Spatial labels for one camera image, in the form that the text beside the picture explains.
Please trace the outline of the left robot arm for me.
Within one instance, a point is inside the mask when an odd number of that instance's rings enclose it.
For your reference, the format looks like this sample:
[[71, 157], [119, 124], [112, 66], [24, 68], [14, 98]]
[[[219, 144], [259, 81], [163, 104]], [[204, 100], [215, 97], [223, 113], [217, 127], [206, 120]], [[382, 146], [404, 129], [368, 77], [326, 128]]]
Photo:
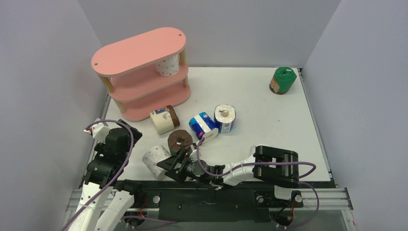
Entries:
[[118, 177], [128, 165], [135, 144], [142, 133], [122, 119], [110, 128], [109, 119], [96, 119], [84, 128], [97, 141], [96, 155], [87, 165], [82, 195], [75, 214], [61, 228], [63, 231], [90, 231], [96, 228], [102, 205], [111, 193]]

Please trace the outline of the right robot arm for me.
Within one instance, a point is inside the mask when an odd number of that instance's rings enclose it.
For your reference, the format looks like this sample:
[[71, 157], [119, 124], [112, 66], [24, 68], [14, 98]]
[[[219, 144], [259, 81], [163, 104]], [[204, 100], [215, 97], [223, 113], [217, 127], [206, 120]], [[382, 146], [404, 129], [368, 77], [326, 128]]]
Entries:
[[296, 200], [293, 190], [299, 187], [298, 154], [268, 146], [252, 146], [246, 159], [228, 165], [208, 165], [196, 150], [181, 148], [156, 165], [177, 182], [185, 180], [221, 188], [261, 180], [274, 187], [272, 201], [277, 205]]

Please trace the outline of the white dotted roll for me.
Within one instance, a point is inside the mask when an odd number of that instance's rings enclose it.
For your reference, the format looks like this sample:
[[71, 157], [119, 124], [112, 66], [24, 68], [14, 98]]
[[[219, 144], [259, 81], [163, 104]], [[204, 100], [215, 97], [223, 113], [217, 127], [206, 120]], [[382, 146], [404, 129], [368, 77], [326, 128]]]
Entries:
[[164, 180], [166, 178], [166, 170], [158, 167], [157, 163], [168, 159], [170, 156], [171, 154], [164, 146], [156, 145], [143, 155], [142, 161], [156, 180]]

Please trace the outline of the brown green roll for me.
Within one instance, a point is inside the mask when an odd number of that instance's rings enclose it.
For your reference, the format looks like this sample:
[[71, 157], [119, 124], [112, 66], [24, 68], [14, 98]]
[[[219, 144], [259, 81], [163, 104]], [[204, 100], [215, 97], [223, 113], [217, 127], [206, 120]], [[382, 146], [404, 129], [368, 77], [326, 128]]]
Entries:
[[180, 149], [188, 149], [193, 144], [192, 136], [188, 131], [179, 129], [169, 134], [167, 144], [171, 155], [175, 155]]

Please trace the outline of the white dotted roll shelf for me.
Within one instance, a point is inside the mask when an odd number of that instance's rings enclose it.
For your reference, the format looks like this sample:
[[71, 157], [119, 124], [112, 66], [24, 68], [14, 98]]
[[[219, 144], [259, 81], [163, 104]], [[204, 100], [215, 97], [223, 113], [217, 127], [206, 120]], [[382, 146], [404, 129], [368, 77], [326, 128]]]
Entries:
[[179, 55], [171, 56], [156, 63], [156, 71], [165, 77], [170, 77], [179, 72]]

